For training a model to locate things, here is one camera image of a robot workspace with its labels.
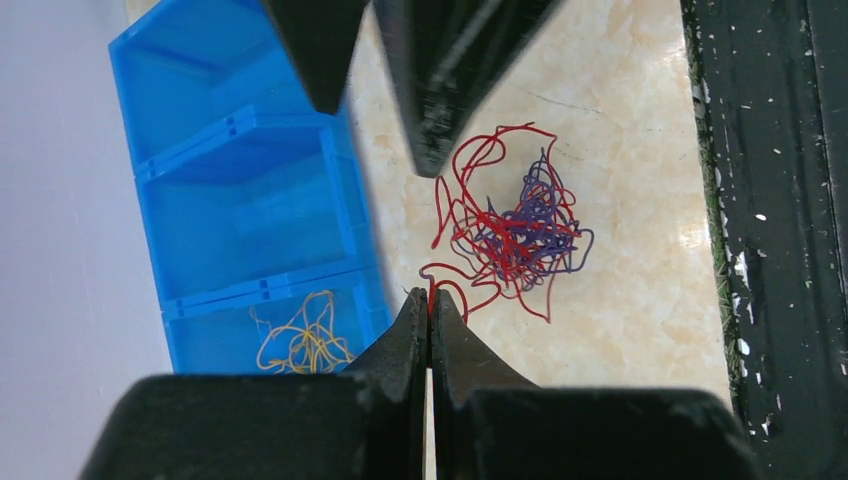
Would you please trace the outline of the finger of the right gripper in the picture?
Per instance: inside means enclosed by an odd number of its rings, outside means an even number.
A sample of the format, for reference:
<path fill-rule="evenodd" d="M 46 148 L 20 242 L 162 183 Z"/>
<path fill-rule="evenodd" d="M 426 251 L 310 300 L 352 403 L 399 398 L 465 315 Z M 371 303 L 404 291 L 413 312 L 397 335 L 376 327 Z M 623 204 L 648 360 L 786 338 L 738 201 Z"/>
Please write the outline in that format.
<path fill-rule="evenodd" d="M 264 0 L 262 6 L 312 107 L 335 115 L 345 92 L 361 19 L 360 0 Z"/>
<path fill-rule="evenodd" d="M 377 1 L 374 10 L 414 169 L 439 176 L 557 0 Z"/>

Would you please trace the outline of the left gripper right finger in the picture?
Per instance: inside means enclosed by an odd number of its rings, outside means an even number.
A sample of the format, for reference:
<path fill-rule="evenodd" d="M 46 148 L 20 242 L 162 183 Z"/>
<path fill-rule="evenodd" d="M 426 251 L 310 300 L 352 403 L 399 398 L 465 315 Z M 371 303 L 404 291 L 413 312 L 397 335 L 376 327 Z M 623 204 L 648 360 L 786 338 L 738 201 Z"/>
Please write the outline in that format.
<path fill-rule="evenodd" d="M 441 479 L 758 479 L 734 416 L 697 389 L 541 387 L 430 300 Z"/>

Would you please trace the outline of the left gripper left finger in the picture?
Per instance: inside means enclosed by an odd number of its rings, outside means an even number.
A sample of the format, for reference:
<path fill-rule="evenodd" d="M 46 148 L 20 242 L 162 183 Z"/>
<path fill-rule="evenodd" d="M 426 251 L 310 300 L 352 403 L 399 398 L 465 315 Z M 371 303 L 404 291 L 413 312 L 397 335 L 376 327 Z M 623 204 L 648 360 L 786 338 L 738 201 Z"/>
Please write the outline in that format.
<path fill-rule="evenodd" d="M 85 479 L 419 479 L 427 294 L 348 367 L 158 375 L 119 400 Z"/>

